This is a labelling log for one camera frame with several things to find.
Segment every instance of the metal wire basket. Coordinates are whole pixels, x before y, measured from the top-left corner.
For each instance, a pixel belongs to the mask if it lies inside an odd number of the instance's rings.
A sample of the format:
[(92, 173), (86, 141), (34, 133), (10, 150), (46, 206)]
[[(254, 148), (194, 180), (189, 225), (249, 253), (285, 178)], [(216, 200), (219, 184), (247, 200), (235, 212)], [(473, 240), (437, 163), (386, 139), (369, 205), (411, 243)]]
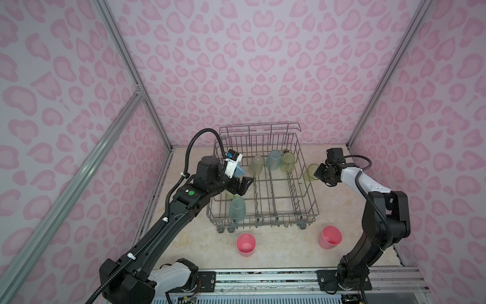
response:
[[(296, 224), (300, 229), (305, 229), (315, 221), (319, 210), (312, 185), (303, 178), (307, 167), (297, 131), (301, 131), (299, 123), (220, 127), (219, 134), (225, 150), (233, 149), (243, 154), (243, 170), (247, 171), (253, 157), (258, 155), (266, 158), (272, 150), (288, 150), (293, 153), (295, 168), (292, 172), (285, 173), (280, 169), (269, 171), (264, 167), (242, 197), (246, 203), (246, 217), (239, 222), (229, 218), (229, 207), (233, 199), (229, 192), (223, 191), (213, 197), (206, 214), (219, 233), (224, 232), (225, 228), (228, 232), (234, 232), (238, 227), (263, 225), (288, 227)], [(215, 141), (213, 154), (223, 161), (219, 152), (219, 145)]]

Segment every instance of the aluminum frame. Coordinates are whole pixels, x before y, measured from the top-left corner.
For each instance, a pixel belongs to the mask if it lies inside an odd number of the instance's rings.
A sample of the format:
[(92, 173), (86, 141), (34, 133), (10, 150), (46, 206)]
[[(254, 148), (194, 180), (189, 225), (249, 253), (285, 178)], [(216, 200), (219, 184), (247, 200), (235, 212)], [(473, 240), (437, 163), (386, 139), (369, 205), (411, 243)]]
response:
[(366, 108), (364, 108), (364, 111), (361, 114), (361, 117), (359, 118), (358, 123), (356, 124), (356, 127), (353, 130), (353, 133), (351, 134), (348, 142), (346, 143), (346, 146), (348, 146), (348, 148), (352, 147), (356, 143), (362, 129), (365, 126), (365, 123), (367, 122), (369, 116), (371, 115), (373, 109), (375, 108), (375, 105), (378, 103), (378, 101), (380, 101), (380, 97), (382, 95), (383, 90), (385, 89), (386, 85), (388, 85), (388, 83), (390, 82), (390, 79), (392, 78), (394, 72), (397, 70), (397, 67), (401, 59), (407, 52), (408, 47), (412, 43), (415, 36), (418, 34), (418, 31), (420, 30), (420, 27), (423, 24), (424, 20), (427, 18), (428, 14), (432, 11), (431, 8), (433, 7), (434, 3), (435, 0), (422, 0), (419, 3), (417, 10), (415, 11), (414, 16), (412, 17), (412, 20), (408, 24), (405, 33), (403, 34), (400, 42), (398, 43), (397, 49), (393, 53), (390, 62), (386, 66), (383, 76), (378, 82), (373, 94), (371, 94), (371, 97), (369, 99), (368, 104), (366, 105)]
[(147, 206), (145, 207), (145, 210), (143, 212), (143, 217), (142, 220), (140, 221), (140, 225), (137, 229), (137, 233), (135, 234), (135, 237), (132, 242), (132, 247), (142, 239), (142, 237), (145, 235), (145, 232), (150, 229), (150, 224), (152, 222), (152, 217), (155, 212), (155, 208), (157, 206), (157, 202), (160, 199), (160, 194), (162, 193), (162, 187), (164, 186), (164, 181), (167, 176), (167, 173), (169, 171), (169, 165), (172, 161), (172, 156), (174, 155), (174, 151), (170, 151), (164, 161), (164, 164), (162, 166), (162, 169), (160, 170), (160, 173), (157, 177), (156, 180), (156, 187), (152, 191), (151, 199), (148, 202)]
[(6, 304), (13, 300), (143, 99), (144, 96), (140, 91), (136, 91), (130, 98), (127, 105), (100, 138), (99, 143), (91, 151), (78, 173), (13, 259), (0, 282), (0, 303)]
[(166, 146), (167, 150), (171, 151), (172, 150), (172, 145), (169, 140), (169, 137), (167, 136), (167, 133), (164, 130), (164, 127), (162, 125), (162, 122), (159, 119), (159, 116), (157, 115), (157, 112), (154, 108), (154, 105), (148, 96), (146, 94), (147, 90), (145, 89), (145, 86), (143, 85), (143, 82), (141, 80), (141, 77), (139, 75), (139, 72), (137, 71), (137, 68), (135, 67), (135, 63), (132, 59), (132, 56), (130, 55), (130, 52), (123, 40), (123, 37), (118, 29), (117, 23), (115, 21), (115, 17), (113, 16), (113, 13), (111, 12), (111, 9), (106, 3), (106, 0), (92, 0), (96, 8), (98, 9), (98, 12), (100, 14), (100, 18), (103, 20), (106, 29), (108, 30), (108, 33), (111, 36), (111, 39), (115, 43), (115, 46), (118, 50), (118, 52), (121, 55), (121, 59), (124, 62), (128, 73), (130, 74), (130, 77), (132, 78), (135, 86), (137, 89), (140, 90), (142, 95), (145, 95), (144, 99), (144, 104), (147, 107), (149, 113), (150, 113), (150, 118), (152, 119), (152, 122), (156, 126), (157, 131), (159, 132), (160, 136), (162, 137), (162, 141), (164, 142), (164, 145)]
[[(320, 291), (317, 270), (336, 270), (336, 267), (200, 269), (216, 272), (214, 292), (205, 295), (325, 294)], [(367, 294), (413, 293), (425, 298), (431, 292), (417, 267), (373, 266), (369, 279), (373, 289), (367, 290)], [(356, 294), (356, 291), (337, 293)]]

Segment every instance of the pink cup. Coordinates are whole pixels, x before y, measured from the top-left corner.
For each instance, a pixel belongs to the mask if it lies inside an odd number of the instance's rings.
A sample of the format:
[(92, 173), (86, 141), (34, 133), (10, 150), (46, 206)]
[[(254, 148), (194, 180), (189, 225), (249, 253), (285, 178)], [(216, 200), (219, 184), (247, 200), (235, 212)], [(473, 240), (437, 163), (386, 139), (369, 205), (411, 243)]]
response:
[(257, 241), (251, 233), (243, 233), (238, 236), (238, 239), (236, 240), (236, 248), (238, 248), (238, 252), (245, 257), (251, 256), (255, 251), (256, 246)]
[(334, 226), (326, 226), (319, 235), (318, 242), (322, 249), (331, 249), (343, 241), (341, 231)]

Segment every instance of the black cable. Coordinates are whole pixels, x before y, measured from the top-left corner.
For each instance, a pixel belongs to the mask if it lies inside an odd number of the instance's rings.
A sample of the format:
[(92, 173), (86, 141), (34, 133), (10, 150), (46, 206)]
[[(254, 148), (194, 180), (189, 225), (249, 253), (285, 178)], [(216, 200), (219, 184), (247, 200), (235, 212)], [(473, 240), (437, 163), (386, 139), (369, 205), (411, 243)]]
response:
[[(157, 228), (154, 234), (147, 240), (145, 244), (139, 247), (139, 249), (133, 254), (135, 258), (139, 256), (139, 254), (147, 248), (147, 246), (152, 243), (155, 237), (164, 229), (166, 222), (162, 222), (161, 225)], [(127, 259), (123, 264), (121, 264), (110, 276), (98, 287), (98, 289), (93, 292), (91, 297), (86, 301), (86, 304), (92, 304), (96, 298), (103, 292), (103, 290), (123, 271), (125, 268), (128, 267), (133, 262), (132, 259)]]
[[(357, 157), (357, 158), (364, 159), (364, 160), (368, 161), (368, 165), (365, 166), (363, 169), (361, 169), (363, 171), (364, 170), (368, 170), (369, 168), (371, 168), (371, 165), (373, 164), (373, 162), (371, 161), (371, 159), (369, 159), (368, 157), (363, 156), (363, 155), (346, 155), (343, 158), (344, 159), (347, 159), (347, 158), (350, 158), (350, 157)], [(324, 161), (324, 164), (326, 164), (326, 167), (329, 167), (328, 160), (325, 160)]]
[(390, 247), (392, 245), (392, 242), (393, 242), (392, 229), (390, 228), (390, 225), (388, 224), (388, 221), (386, 220), (386, 216), (383, 215), (383, 213), (381, 213), (381, 211), (378, 209), (378, 207), (376, 207), (375, 202), (373, 201), (373, 199), (368, 195), (368, 193), (366, 193), (363, 190), (363, 188), (362, 188), (362, 186), (360, 184), (360, 176), (361, 176), (362, 173), (363, 173), (363, 171), (358, 172), (358, 174), (354, 178), (354, 182), (356, 183), (356, 187), (358, 188), (358, 190), (364, 196), (364, 198), (366, 199), (366, 201), (371, 205), (371, 207), (373, 207), (373, 209), (375, 210), (376, 214), (378, 214), (378, 217), (380, 217), (380, 220), (385, 225), (386, 233), (387, 233), (387, 240), (386, 240), (385, 245), (383, 245), (383, 247), (381, 248), (381, 250), (383, 252), (385, 252), (385, 250), (388, 247)]
[(360, 283), (359, 283), (359, 290), (360, 290), (360, 293), (361, 293), (361, 302), (363, 302), (363, 304), (368, 304), (368, 301), (366, 300), (366, 295), (365, 295), (365, 276), (363, 276), (360, 280)]
[(169, 292), (168, 291), (165, 293), (165, 298), (167, 299), (167, 302), (169, 304), (173, 304), (171, 298), (169, 297)]
[(344, 156), (345, 159), (347, 158), (350, 158), (350, 157), (357, 157), (357, 158), (360, 158), (360, 159), (364, 159), (366, 161), (368, 161), (368, 165), (364, 168), (362, 168), (361, 170), (368, 170), (369, 168), (371, 168), (371, 165), (373, 164), (373, 162), (371, 161), (371, 159), (369, 159), (368, 157), (366, 156), (363, 156), (363, 155), (346, 155)]
[[(326, 285), (327, 285), (327, 284), (329, 284), (329, 283), (333, 283), (333, 282), (334, 282), (334, 281), (330, 281), (330, 282), (325, 283), (325, 284), (324, 284), (324, 287), (326, 287)], [(332, 295), (334, 295), (334, 294), (336, 294), (336, 292), (337, 292), (337, 286), (338, 286), (338, 282), (337, 282), (337, 279), (336, 279), (336, 289), (335, 289), (333, 292), (329, 292), (329, 291), (327, 291), (327, 290), (324, 290), (324, 291), (325, 291), (326, 293), (328, 293), (328, 294), (332, 294)]]
[[(213, 133), (214, 135), (216, 135), (216, 139), (218, 140), (218, 143), (219, 143), (219, 148), (221, 149), (221, 155), (223, 157), (223, 159), (226, 158), (226, 154), (225, 154), (225, 149), (223, 147), (223, 141), (221, 140), (221, 137), (219, 136), (218, 132), (216, 132), (216, 130), (214, 129), (211, 129), (211, 128), (205, 128), (205, 129), (202, 129), (200, 130), (199, 132), (197, 132), (194, 137), (191, 139), (191, 142), (189, 143), (188, 147), (187, 147), (187, 150), (186, 150), (186, 158), (185, 158), (185, 161), (184, 161), (184, 172), (183, 172), (183, 176), (181, 176), (181, 178), (179, 179), (179, 181), (176, 183), (176, 185), (174, 187), (172, 187), (172, 189), (169, 191), (169, 193), (167, 194), (166, 198), (165, 198), (165, 212), (164, 212), (164, 215), (163, 217), (169, 217), (169, 200), (170, 200), (170, 196), (172, 195), (172, 193), (180, 186), (180, 184), (182, 183), (182, 181), (184, 180), (184, 178), (189, 178), (189, 174), (187, 173), (187, 170), (189, 168), (189, 154), (191, 153), (191, 149), (192, 149), (192, 146), (194, 145), (194, 142), (197, 140), (197, 138), (199, 136), (201, 136), (203, 133), (206, 133), (206, 132), (211, 132)], [(226, 162), (224, 163), (223, 165), (223, 173), (226, 169)], [(152, 234), (152, 236), (147, 240), (147, 242), (145, 242), (142, 246), (139, 247), (139, 249), (133, 254), (135, 258), (137, 258), (139, 256), (139, 254), (144, 251), (147, 246), (149, 246), (153, 241), (154, 239), (159, 235), (159, 233), (164, 229), (165, 225), (167, 224), (167, 222), (165, 221), (162, 221), (162, 223), (157, 227), (157, 229), (154, 231), (154, 233)], [(130, 265), (134, 260), (132, 260), (131, 258), (130, 259), (127, 259), (123, 264), (121, 264), (110, 276), (108, 276), (108, 278), (103, 282), (101, 283), (100, 287), (98, 287), (98, 289), (95, 290), (95, 292), (93, 292), (93, 294), (91, 295), (91, 297), (86, 301), (86, 304), (92, 304), (96, 298), (103, 292), (103, 290), (118, 276), (120, 275), (120, 273), (128, 267), (128, 265)]]

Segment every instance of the plastic cup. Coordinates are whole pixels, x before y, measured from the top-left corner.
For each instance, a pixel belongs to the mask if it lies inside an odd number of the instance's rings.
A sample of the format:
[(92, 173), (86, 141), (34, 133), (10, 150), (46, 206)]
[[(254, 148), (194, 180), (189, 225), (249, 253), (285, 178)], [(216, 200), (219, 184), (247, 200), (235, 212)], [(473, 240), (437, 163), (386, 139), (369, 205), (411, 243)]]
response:
[(317, 239), (322, 249), (332, 249), (343, 241), (343, 235), (339, 229), (334, 226), (326, 226)]
[(238, 252), (244, 257), (251, 256), (256, 246), (257, 240), (251, 233), (246, 232), (240, 234), (236, 239), (236, 248), (238, 248)]
[(262, 156), (255, 156), (248, 167), (249, 175), (258, 176), (263, 171), (264, 161)]
[(280, 163), (280, 170), (286, 173), (292, 172), (295, 167), (295, 156), (290, 153), (284, 153), (282, 156), (282, 162)]
[(312, 165), (307, 167), (307, 170), (304, 172), (304, 179), (309, 182), (319, 180), (317, 177), (314, 176), (314, 173), (318, 168), (319, 165), (316, 163), (313, 163)]
[(231, 223), (243, 222), (246, 217), (246, 205), (244, 199), (241, 197), (235, 197), (231, 200), (231, 206), (229, 207), (229, 219)]
[(282, 161), (282, 155), (280, 151), (273, 150), (267, 157), (267, 162), (265, 163), (265, 167), (267, 167), (268, 171), (275, 171), (280, 168), (280, 163)]

